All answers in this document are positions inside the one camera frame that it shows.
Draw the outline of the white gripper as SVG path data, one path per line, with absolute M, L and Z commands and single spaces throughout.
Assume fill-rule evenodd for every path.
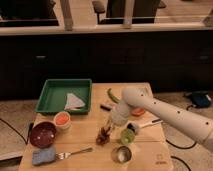
M 130 107 L 126 102 L 120 101 L 111 111 L 110 118 L 112 122 L 116 125 L 113 125 L 111 122 L 107 123 L 104 126 L 104 131 L 106 134 L 112 134 L 117 126 L 123 126 L 127 123 L 130 116 Z

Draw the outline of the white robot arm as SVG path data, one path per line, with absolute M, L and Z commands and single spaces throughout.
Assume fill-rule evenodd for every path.
M 143 88 L 125 87 L 121 100 L 109 113 L 114 126 L 127 123 L 131 110 L 143 108 L 213 152 L 213 119 L 176 107 L 149 96 Z

